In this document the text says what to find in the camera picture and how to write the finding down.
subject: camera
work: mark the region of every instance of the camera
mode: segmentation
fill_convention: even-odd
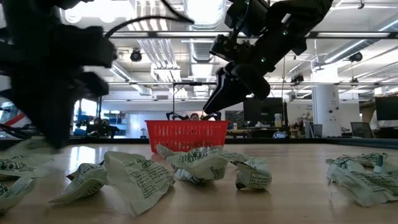
[[[132,50],[130,59],[132,62],[140,62],[142,60],[141,50],[140,49]]]

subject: person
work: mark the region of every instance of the person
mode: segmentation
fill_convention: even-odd
[[[197,113],[191,114],[190,120],[191,121],[199,121],[199,114],[197,114]]]

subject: paper wrapper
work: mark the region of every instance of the paper wrapper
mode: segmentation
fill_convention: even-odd
[[[355,158],[339,157],[334,160],[327,177],[348,188],[355,201],[364,207],[398,200],[398,177],[367,171]]]
[[[172,164],[177,179],[201,184],[224,177],[228,162],[237,165],[236,187],[266,189],[272,182],[271,173],[265,159],[228,152],[222,146],[201,147],[189,152],[173,152],[158,145],[157,152]]]
[[[38,178],[59,172],[49,154],[21,154],[0,156],[0,180],[10,177]]]
[[[5,214],[10,208],[16,206],[34,189],[35,185],[36,180],[28,177],[21,177],[10,189],[0,183],[0,215]]]
[[[99,192],[106,183],[105,168],[96,164],[83,163],[67,177],[72,182],[65,189],[65,193],[49,203],[65,203],[85,198]]]
[[[158,145],[157,152],[175,169],[175,177],[193,184],[224,178],[229,159],[222,155],[222,147],[201,147],[189,152],[173,152]]]
[[[18,177],[39,178],[56,172],[65,173],[64,160],[68,156],[55,154],[42,139],[29,139],[0,152],[0,180]]]
[[[239,168],[236,174],[236,188],[266,189],[271,185],[272,176],[265,159],[252,159],[237,163],[236,166]]]
[[[173,175],[142,155],[106,152],[107,181],[124,201],[132,216],[152,208],[173,186]]]
[[[386,161],[387,158],[388,155],[386,153],[379,155],[379,159],[374,166],[373,172],[398,177],[398,166]]]

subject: chair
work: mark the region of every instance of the chair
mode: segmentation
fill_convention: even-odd
[[[371,126],[365,122],[351,122],[354,137],[374,138]]]

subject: blue object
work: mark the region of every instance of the blue object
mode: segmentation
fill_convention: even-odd
[[[76,128],[75,131],[73,132],[74,136],[87,136],[87,132],[83,129]]]
[[[274,133],[274,135],[273,135],[272,138],[275,138],[275,139],[277,139],[277,138],[285,139],[285,138],[288,138],[288,137],[289,137],[289,136],[288,136],[287,134],[283,133],[282,131],[277,131],[277,132]]]

